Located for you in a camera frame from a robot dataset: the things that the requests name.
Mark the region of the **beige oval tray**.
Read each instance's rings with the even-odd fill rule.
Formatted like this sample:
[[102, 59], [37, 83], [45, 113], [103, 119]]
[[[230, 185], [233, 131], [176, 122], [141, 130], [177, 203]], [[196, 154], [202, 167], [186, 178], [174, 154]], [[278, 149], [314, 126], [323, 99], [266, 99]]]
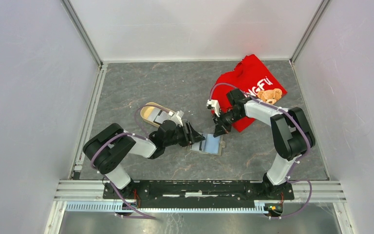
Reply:
[[144, 122], [159, 127], [165, 120], [171, 118], [175, 112], [155, 102], [148, 102], [140, 110], [140, 116]]

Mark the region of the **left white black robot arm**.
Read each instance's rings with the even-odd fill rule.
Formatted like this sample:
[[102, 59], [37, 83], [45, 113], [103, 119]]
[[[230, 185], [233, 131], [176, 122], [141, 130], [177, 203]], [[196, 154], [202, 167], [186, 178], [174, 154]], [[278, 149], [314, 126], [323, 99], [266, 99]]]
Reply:
[[125, 199], [133, 194], [132, 179], [121, 166], [128, 154], [155, 159], [169, 146], [187, 147], [205, 139], [188, 121], [180, 124], [165, 120], [147, 137], [127, 132], [113, 123], [87, 141], [82, 151], [90, 160], [91, 167], [106, 177], [115, 187], [116, 194]]

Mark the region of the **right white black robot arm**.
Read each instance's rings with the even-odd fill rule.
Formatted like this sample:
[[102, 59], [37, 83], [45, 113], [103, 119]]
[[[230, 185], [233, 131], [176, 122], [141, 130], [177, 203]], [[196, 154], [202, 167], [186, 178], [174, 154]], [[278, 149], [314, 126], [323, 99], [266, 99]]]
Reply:
[[231, 90], [226, 96], [231, 104], [226, 112], [221, 110], [215, 99], [210, 98], [206, 103], [207, 108], [214, 112], [213, 135], [218, 137], [228, 134], [232, 125], [245, 117], [254, 118], [271, 127], [277, 154], [271, 168], [263, 176], [262, 194], [268, 199], [274, 199], [289, 182], [295, 164], [316, 144], [306, 115], [299, 107], [288, 109], [274, 106], [238, 88]]

